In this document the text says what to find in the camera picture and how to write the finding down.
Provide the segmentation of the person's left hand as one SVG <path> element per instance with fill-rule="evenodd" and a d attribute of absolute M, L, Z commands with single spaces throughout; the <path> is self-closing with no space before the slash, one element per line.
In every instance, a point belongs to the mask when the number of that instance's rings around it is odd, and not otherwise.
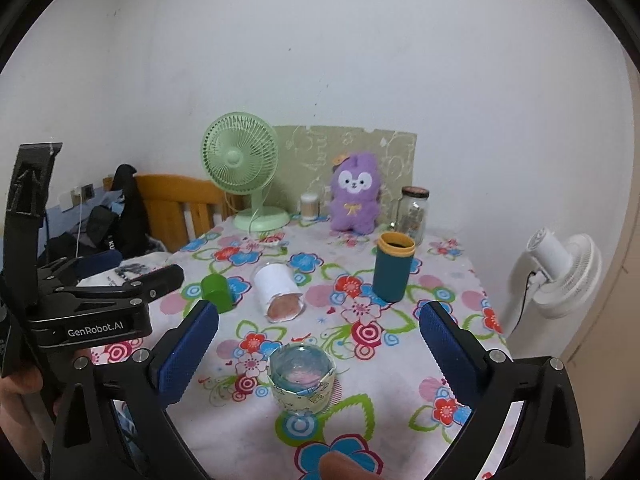
<path fill-rule="evenodd" d="M 33 472 L 43 472 L 43 440 L 24 396 L 42 388 L 40 371 L 35 367 L 1 379 L 1 430 L 24 465 Z"/>

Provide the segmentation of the person's right hand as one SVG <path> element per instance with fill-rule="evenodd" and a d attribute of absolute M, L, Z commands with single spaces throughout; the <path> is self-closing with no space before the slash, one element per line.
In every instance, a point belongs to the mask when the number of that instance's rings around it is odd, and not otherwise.
<path fill-rule="evenodd" d="M 364 469 L 339 452 L 329 452 L 320 458 L 319 474 L 322 480 L 378 480 L 380 478 L 378 474 Z"/>

